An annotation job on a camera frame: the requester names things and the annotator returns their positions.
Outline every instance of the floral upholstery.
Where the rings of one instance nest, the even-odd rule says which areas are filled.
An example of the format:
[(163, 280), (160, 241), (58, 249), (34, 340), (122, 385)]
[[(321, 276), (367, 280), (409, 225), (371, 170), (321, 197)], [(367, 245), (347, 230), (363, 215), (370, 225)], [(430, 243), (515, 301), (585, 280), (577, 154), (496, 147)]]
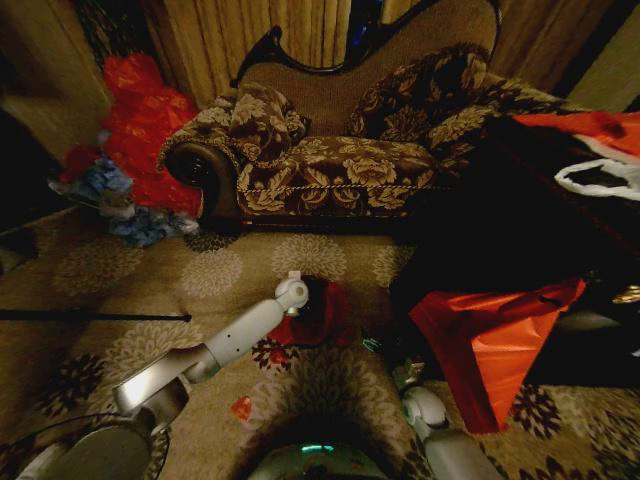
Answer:
[(295, 145), (307, 126), (282, 93), (247, 82), (240, 87), (229, 136), (249, 162), (270, 162)]
[(445, 188), (447, 169), (413, 143), (308, 137), (269, 165), (248, 163), (238, 202), (249, 215), (404, 216), (407, 199)]
[(581, 110), (517, 80), (487, 73), (481, 47), (459, 44), (397, 68), (362, 96), (349, 135), (416, 142), (437, 159), (462, 165), (494, 117)]
[(397, 68), (364, 93), (348, 134), (420, 142), (429, 128), (471, 102), (485, 78), (488, 57), (479, 46), (460, 44)]
[(273, 88), (246, 83), (237, 103), (219, 97), (169, 139), (160, 165), (184, 142), (223, 152), (247, 217), (405, 216), (419, 192), (455, 186), (488, 119), (580, 110), (488, 73), (487, 61), (482, 47), (459, 44), (397, 68), (364, 93), (348, 137), (302, 139), (309, 119)]

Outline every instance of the red plastic bag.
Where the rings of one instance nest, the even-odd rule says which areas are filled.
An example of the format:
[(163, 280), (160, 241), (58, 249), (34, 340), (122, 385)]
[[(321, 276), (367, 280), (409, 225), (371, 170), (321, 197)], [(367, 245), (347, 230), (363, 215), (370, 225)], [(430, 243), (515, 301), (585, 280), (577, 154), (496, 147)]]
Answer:
[(146, 55), (108, 57), (104, 80), (114, 97), (102, 123), (111, 132), (104, 150), (133, 179), (133, 201), (198, 217), (202, 192), (156, 168), (165, 140), (197, 114), (196, 107), (163, 84), (158, 67)]
[(432, 292), (411, 310), (470, 432), (506, 428), (513, 399), (553, 324), (584, 287), (576, 278), (533, 292)]

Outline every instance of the blue fabric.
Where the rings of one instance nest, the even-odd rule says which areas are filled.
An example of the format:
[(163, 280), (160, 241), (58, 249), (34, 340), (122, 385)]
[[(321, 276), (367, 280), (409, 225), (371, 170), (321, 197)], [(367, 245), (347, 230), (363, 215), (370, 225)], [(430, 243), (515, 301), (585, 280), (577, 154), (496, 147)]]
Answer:
[(137, 205), (133, 216), (123, 216), (120, 212), (127, 211), (131, 215), (131, 203), (127, 197), (131, 193), (133, 180), (105, 154), (71, 185), (60, 182), (50, 184), (55, 191), (71, 195), (72, 199), (105, 206), (101, 212), (109, 217), (109, 232), (136, 247), (153, 245), (165, 237), (193, 233), (198, 229), (198, 224), (185, 215)]
[(183, 215), (138, 206), (129, 219), (112, 217), (109, 220), (109, 232), (136, 247), (153, 245), (165, 237), (191, 233), (195, 229), (197, 224)]

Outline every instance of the floral rug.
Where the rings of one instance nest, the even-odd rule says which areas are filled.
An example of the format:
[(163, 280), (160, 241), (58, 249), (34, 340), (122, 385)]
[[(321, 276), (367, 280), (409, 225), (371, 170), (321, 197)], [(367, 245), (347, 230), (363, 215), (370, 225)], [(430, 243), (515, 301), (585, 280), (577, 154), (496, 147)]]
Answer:
[[(351, 321), (384, 328), (392, 321), (387, 287), (412, 253), (389, 237), (291, 233), (203, 233), (133, 249), (80, 209), (28, 228), (39, 258), (0, 277), (1, 308), (193, 319), (3, 322), (1, 478), (15, 476), (24, 456), (25, 444), (14, 442), (66, 419), (113, 411), (110, 390), (128, 373), (169, 348), (208, 338), (270, 297), (289, 270), (340, 282)], [(463, 428), (446, 384), (428, 386)], [(302, 349), (263, 339), (190, 396), (172, 425), (164, 468), (166, 437), (155, 440), (147, 478), (160, 469), (164, 479), (244, 478), (308, 419), (321, 420), (317, 435), (357, 437), (392, 478), (433, 478), (385, 365), (359, 341)], [(640, 478), (638, 391), (525, 385), (508, 423), (506, 432), (474, 437), (505, 478)]]

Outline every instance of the orange bag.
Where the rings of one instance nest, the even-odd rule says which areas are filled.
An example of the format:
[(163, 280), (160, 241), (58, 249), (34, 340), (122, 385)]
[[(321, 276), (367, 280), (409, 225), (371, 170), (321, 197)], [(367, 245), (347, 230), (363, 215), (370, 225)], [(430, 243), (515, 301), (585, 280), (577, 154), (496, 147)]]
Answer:
[(553, 324), (584, 291), (571, 279), (533, 292), (432, 292), (410, 312), (472, 433), (497, 432)]
[(516, 115), (529, 127), (554, 127), (592, 137), (602, 145), (640, 157), (640, 113), (582, 112), (570, 115), (535, 113)]

